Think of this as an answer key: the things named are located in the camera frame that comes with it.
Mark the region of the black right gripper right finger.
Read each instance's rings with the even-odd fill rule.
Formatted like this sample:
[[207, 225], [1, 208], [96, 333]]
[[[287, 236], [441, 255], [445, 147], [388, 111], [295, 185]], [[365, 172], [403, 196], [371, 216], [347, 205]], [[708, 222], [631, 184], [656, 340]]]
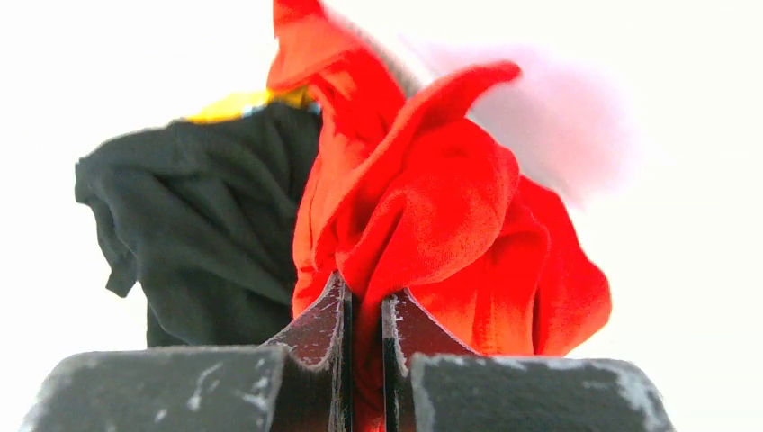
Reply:
[[647, 375], [614, 359], [479, 355], [412, 297], [381, 307], [389, 431], [660, 432]]

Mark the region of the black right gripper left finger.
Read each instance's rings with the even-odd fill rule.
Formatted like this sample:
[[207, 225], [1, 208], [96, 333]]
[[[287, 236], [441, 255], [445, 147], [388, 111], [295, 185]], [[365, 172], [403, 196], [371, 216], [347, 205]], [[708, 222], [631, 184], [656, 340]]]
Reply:
[[24, 431], [348, 431], [352, 296], [323, 293], [258, 346], [89, 352], [58, 363]]

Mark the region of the red t-shirt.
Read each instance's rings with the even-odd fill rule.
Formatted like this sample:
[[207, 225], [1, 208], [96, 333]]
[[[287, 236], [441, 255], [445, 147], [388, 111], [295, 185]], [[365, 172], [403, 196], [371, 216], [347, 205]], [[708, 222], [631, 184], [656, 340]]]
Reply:
[[382, 301], [408, 288], [484, 355], [568, 354], [608, 321], [611, 294], [560, 197], [467, 112], [520, 73], [468, 67], [406, 97], [376, 53], [318, 1], [274, 3], [268, 85], [307, 87], [319, 153], [298, 210], [295, 314], [339, 273], [357, 298], [354, 428], [381, 431]]

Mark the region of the black t-shirt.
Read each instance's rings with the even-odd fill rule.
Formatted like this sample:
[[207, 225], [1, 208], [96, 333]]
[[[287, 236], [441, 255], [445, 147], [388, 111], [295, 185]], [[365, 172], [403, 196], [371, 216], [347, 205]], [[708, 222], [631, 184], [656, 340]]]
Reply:
[[110, 139], [76, 163], [106, 287], [141, 287], [149, 346], [260, 344], [291, 321], [292, 239], [321, 127], [270, 103]]

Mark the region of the yellow t-shirt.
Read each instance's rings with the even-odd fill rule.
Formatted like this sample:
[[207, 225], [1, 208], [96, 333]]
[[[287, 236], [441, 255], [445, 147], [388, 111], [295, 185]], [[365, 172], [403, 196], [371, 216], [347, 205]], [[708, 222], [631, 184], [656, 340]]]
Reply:
[[286, 92], [265, 89], [257, 92], [230, 94], [202, 108], [198, 113], [184, 117], [184, 119], [199, 124], [232, 121], [246, 117], [271, 103], [283, 103], [291, 107], [305, 109], [313, 106], [315, 102], [305, 86]]

